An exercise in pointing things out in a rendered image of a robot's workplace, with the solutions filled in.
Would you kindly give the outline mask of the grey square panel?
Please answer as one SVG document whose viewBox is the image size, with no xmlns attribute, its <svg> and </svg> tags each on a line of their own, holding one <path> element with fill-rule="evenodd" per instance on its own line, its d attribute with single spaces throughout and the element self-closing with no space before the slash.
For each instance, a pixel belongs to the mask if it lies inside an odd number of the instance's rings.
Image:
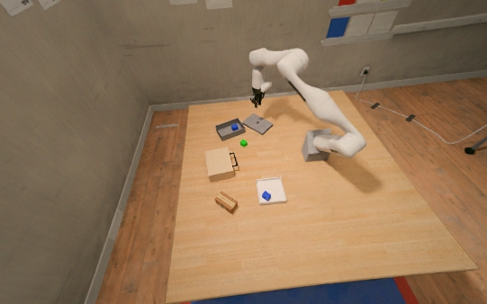
<svg viewBox="0 0 487 304">
<path fill-rule="evenodd" d="M 247 117 L 242 124 L 261 135 L 264 135 L 274 125 L 274 123 L 263 119 L 255 113 Z"/>
</svg>

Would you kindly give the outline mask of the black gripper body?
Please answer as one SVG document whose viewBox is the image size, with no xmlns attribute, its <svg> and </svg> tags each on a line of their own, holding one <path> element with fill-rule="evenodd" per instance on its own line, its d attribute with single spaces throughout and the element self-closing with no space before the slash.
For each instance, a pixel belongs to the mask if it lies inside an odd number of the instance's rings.
<svg viewBox="0 0 487 304">
<path fill-rule="evenodd" d="M 253 95 L 255 95 L 256 99 L 257 99 L 257 96 L 259 95 L 258 93 L 262 93 L 261 89 L 256 89 L 253 86 L 252 86 L 252 91 L 253 91 Z"/>
</svg>

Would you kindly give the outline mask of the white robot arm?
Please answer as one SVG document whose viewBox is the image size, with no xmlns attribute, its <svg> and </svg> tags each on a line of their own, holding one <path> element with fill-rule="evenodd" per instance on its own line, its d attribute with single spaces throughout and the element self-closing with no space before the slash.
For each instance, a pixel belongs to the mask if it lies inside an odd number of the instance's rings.
<svg viewBox="0 0 487 304">
<path fill-rule="evenodd" d="M 277 67 L 282 77 L 301 96 L 318 120 L 335 125 L 345 132 L 345 136 L 318 135 L 313 140 L 313 146 L 316 149 L 334 153 L 344 158 L 352 158 L 366 147 L 364 137 L 349 122 L 329 94 L 318 88 L 306 85 L 298 77 L 309 65 L 308 56 L 303 50 L 269 51 L 267 49 L 257 49 L 250 52 L 249 61 L 255 66 L 252 78 L 252 86 L 254 88 L 261 89 L 261 92 L 265 92 L 270 88 L 272 83 L 265 83 L 265 70 L 266 67 Z"/>
</svg>

